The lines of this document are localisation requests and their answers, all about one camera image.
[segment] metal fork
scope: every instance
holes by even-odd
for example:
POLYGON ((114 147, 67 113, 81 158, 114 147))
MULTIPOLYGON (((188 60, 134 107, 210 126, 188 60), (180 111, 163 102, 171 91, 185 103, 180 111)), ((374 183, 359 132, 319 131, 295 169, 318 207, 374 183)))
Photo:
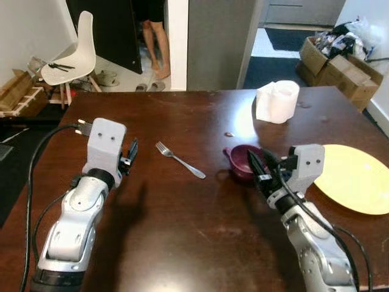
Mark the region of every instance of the metal fork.
POLYGON ((164 155, 166 157, 173 157, 175 160, 177 160, 183 166, 185 166, 187 169, 189 169, 198 178, 202 178, 202 179, 205 178, 205 174, 203 174, 200 170, 194 168, 193 166, 187 164, 185 161, 182 161, 181 159, 179 159, 176 155, 173 154, 173 152, 168 147, 164 146, 164 144, 162 144, 161 142, 158 142, 156 144, 156 147, 161 152, 162 155, 164 155))

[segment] wooden table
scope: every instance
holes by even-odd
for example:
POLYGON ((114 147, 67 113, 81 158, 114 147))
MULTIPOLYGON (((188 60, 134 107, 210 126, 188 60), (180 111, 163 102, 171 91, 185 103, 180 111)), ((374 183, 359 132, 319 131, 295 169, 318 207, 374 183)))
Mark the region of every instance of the wooden table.
MULTIPOLYGON (((304 291, 279 214, 252 186, 231 177, 222 149, 261 142, 282 156, 291 145, 337 143, 389 165, 389 141, 332 87, 301 88, 302 103, 283 125, 253 121, 254 97, 255 91, 246 90, 93 93, 74 100, 62 124, 105 117, 127 126, 125 148, 133 137, 139 139, 132 174, 106 202, 83 291, 304 291), (163 157, 154 146, 157 141, 207 178, 198 179, 163 157)), ((35 172, 33 221, 81 171, 86 143, 71 130, 49 142, 35 172)), ((307 197, 327 219, 349 229, 365 245, 375 285, 389 285, 389 216, 345 209, 315 185, 307 197)), ((18 289, 25 201, 23 193, 1 231, 1 291, 18 289)), ((59 214, 57 205, 44 219, 40 248, 59 214)), ((355 245, 350 248, 361 284, 366 285, 363 259, 355 245)))

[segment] paper towel roll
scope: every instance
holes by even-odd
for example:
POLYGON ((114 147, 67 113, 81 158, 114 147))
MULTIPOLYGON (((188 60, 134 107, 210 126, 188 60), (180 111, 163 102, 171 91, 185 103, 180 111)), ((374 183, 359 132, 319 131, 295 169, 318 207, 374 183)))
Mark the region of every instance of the paper towel roll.
POLYGON ((296 82, 281 80, 257 89, 256 118, 272 123, 285 123, 294 115, 300 87, 296 82))

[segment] black shorts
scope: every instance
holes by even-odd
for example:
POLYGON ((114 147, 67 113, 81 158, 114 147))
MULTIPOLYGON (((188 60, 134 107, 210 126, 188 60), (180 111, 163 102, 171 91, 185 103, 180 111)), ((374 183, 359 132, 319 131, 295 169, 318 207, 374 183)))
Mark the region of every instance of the black shorts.
POLYGON ((133 0, 136 19, 160 23, 164 20, 164 2, 165 0, 133 0))

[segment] wooden chair leg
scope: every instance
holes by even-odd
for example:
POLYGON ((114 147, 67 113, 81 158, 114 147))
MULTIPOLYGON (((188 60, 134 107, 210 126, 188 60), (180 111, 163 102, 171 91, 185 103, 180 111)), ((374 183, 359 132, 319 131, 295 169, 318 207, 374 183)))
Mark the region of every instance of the wooden chair leg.
POLYGON ((94 89, 97 91, 97 92, 102 92, 101 88, 98 86, 98 84, 96 83, 96 81, 92 78, 92 76, 89 74, 88 75, 88 78, 89 78, 89 81, 92 83, 94 89))
POLYGON ((60 84, 60 94, 61 94, 61 109, 65 109, 65 96, 64 96, 64 88, 63 83, 60 84))
POLYGON ((72 103, 72 96, 71 96, 71 86, 69 85, 69 82, 65 83, 65 87, 66 87, 67 104, 70 106, 72 103))

